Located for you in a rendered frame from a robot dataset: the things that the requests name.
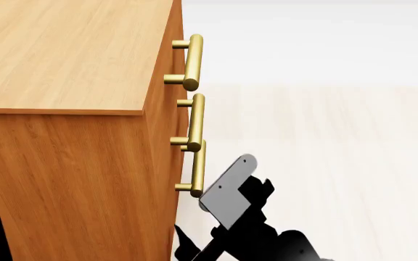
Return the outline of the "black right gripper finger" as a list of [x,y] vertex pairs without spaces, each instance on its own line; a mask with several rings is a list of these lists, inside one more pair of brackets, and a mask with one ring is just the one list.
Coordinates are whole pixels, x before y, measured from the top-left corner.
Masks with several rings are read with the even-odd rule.
[[193,241],[181,230],[178,225],[174,226],[178,240],[179,247],[174,252],[174,256],[178,261],[192,261],[201,250],[193,243]]

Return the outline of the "light wooden drawer cabinet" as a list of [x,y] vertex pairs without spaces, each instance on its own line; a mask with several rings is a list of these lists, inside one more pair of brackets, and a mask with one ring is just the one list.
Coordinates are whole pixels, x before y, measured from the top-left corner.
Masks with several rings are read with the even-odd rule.
[[181,0],[0,0],[0,217],[14,261],[170,261]]

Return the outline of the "grey flat mounting plate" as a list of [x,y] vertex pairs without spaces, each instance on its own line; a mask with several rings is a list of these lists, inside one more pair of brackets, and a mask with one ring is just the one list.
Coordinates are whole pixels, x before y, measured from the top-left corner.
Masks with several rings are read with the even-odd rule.
[[251,154],[237,158],[199,198],[200,208],[229,230],[251,205],[239,188],[257,166],[257,160]]

